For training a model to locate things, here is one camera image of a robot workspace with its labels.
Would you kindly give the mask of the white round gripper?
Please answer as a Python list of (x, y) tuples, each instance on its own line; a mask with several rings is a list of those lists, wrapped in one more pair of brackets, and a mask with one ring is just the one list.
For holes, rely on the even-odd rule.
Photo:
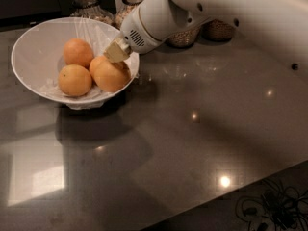
[(127, 60), (131, 50), (139, 54), (146, 54), (163, 43), (147, 31), (141, 19), (140, 7), (135, 7), (123, 19), (120, 32), (126, 41), (123, 38), (115, 38), (103, 52), (103, 55), (111, 63)]

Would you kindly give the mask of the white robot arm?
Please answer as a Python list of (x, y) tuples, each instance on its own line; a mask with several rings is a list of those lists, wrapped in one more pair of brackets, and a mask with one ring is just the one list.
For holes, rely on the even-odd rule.
[(214, 19), (238, 29), (302, 78), (308, 78), (308, 0), (143, 0), (104, 50), (113, 63), (146, 54), (176, 33)]

